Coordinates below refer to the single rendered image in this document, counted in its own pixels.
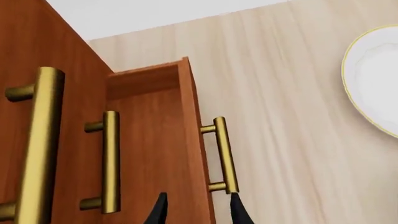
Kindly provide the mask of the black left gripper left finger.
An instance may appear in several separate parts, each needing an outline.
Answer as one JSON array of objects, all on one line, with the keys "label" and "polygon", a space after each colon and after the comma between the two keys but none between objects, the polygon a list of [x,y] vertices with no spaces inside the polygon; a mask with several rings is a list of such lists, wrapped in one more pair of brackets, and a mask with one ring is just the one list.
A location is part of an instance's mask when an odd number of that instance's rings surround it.
[{"label": "black left gripper left finger", "polygon": [[145,224],[166,224],[168,210],[167,193],[161,192]]}]

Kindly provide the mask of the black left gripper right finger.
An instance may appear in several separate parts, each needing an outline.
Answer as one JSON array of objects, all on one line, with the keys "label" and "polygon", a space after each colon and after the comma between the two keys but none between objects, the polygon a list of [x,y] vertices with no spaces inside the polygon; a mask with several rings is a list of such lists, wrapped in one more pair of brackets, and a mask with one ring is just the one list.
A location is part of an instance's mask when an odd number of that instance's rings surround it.
[{"label": "black left gripper right finger", "polygon": [[254,224],[236,192],[231,193],[230,210],[233,224]]}]

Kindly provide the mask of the open wooden drawer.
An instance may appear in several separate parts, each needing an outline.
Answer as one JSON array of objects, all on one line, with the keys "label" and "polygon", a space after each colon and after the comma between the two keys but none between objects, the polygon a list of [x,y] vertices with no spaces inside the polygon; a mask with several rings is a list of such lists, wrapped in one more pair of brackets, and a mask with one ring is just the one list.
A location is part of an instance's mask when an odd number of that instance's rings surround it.
[{"label": "open wooden drawer", "polygon": [[103,224],[143,224],[162,192],[167,224],[215,224],[189,59],[118,72],[106,83],[106,108],[120,113],[121,211]]}]

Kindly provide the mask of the wooden cabinet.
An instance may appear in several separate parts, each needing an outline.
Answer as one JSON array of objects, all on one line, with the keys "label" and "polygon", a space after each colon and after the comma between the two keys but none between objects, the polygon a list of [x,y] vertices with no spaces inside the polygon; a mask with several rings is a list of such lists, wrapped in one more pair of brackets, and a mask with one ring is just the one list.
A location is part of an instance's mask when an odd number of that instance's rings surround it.
[{"label": "wooden cabinet", "polygon": [[46,0],[0,0],[0,203],[19,194],[32,109],[4,92],[35,82],[39,67],[65,73],[51,224],[97,222],[99,212],[79,210],[101,191],[101,135],[84,125],[102,118],[111,69]]}]

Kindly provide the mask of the white plate with yellow rim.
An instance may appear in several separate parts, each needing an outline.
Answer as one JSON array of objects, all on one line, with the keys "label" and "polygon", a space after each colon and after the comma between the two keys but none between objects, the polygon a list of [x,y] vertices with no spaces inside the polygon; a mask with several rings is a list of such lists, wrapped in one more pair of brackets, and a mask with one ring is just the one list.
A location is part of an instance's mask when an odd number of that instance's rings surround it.
[{"label": "white plate with yellow rim", "polygon": [[398,138],[398,24],[376,27],[355,39],[341,61],[341,79],[359,113]]}]

